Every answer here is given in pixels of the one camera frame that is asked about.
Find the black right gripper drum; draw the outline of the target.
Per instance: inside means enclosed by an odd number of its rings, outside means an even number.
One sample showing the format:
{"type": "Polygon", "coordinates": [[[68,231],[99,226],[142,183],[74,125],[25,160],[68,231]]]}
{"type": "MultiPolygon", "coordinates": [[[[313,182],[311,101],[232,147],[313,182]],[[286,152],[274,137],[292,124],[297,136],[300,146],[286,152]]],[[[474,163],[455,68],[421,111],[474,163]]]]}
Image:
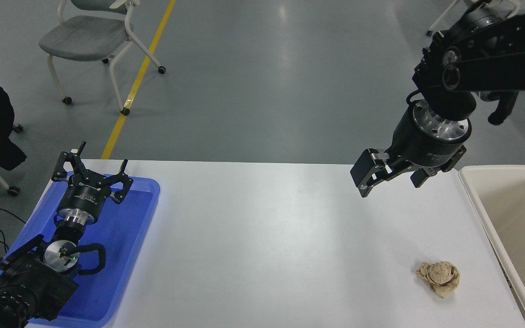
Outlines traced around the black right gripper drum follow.
{"type": "Polygon", "coordinates": [[[392,135],[389,155],[446,172],[463,157],[467,139],[468,120],[444,120],[429,108],[409,108],[392,135]]]}

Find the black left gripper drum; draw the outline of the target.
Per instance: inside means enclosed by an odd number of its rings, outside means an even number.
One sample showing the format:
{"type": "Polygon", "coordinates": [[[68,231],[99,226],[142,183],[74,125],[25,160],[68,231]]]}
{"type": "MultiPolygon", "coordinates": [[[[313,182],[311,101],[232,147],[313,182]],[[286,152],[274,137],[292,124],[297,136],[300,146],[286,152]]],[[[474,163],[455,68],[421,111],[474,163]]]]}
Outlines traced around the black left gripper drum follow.
{"type": "Polygon", "coordinates": [[[89,216],[100,216],[111,188],[99,186],[98,181],[84,181],[79,176],[70,176],[67,189],[58,205],[58,215],[67,216],[71,210],[83,210],[89,216]]]}

